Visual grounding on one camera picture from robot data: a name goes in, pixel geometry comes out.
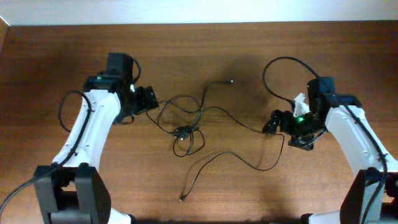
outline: wood grain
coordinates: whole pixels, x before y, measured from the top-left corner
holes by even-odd
[[[6,39],[8,25],[0,18],[0,54],[4,40]]]
[[[274,109],[289,106],[271,97],[261,83],[264,65],[281,55],[298,57],[320,75],[333,76],[339,93],[363,103],[374,131],[398,156],[398,22],[278,22],[257,24],[11,27],[0,56],[0,198],[49,164],[67,138],[57,121],[62,95],[81,89],[105,68],[108,52],[125,52],[140,62],[139,85],[152,85],[158,99],[178,93],[200,97],[210,80],[206,105],[227,109],[261,129]],[[306,91],[311,75],[294,62],[278,62],[269,85],[288,98]],[[69,125],[79,99],[65,108]],[[192,117],[169,111],[168,129]],[[190,221],[273,220],[337,210],[353,181],[349,165],[328,134],[306,152],[285,146],[280,164],[256,172],[223,156],[201,174],[180,203],[202,158],[231,150],[261,167],[272,164],[280,138],[249,132],[219,111],[209,111],[200,128],[206,147],[194,156],[172,154],[173,138],[145,116],[113,126],[100,174],[113,207],[139,219]],[[3,223],[42,223],[34,189],[24,190],[6,208]]]

